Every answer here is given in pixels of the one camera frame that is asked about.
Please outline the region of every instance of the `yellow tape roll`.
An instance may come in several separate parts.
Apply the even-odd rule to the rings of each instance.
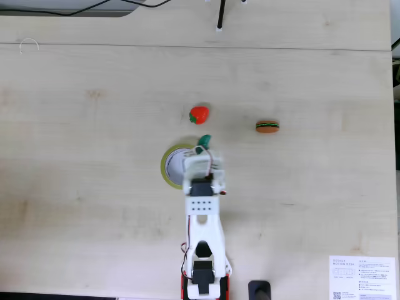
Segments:
[[[183,180],[183,170],[182,174],[178,174],[179,172],[177,172],[176,170],[170,170],[170,164],[179,164],[179,161],[174,160],[174,156],[178,154],[177,157],[180,158],[183,152],[186,152],[193,147],[194,146],[190,144],[178,144],[172,146],[165,152],[164,156],[161,159],[161,175],[164,180],[173,188],[182,189],[182,182],[178,181],[180,181],[180,178]]]

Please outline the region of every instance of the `wooden desk surface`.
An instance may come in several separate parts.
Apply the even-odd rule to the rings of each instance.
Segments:
[[[390,51],[389,8],[390,0],[227,0],[216,32],[219,0],[172,0],[119,18],[1,16],[0,43]]]
[[[25,49],[0,46],[1,291],[179,299],[184,199],[159,162],[203,134],[226,161],[232,300],[252,279],[327,299],[329,255],[398,256],[390,52]]]

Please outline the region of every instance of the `white robotic arm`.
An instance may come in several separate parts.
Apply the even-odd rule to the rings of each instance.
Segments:
[[[185,154],[183,192],[186,206],[186,252],[182,264],[182,299],[228,299],[231,265],[219,218],[219,195],[225,173],[218,153],[200,147]]]

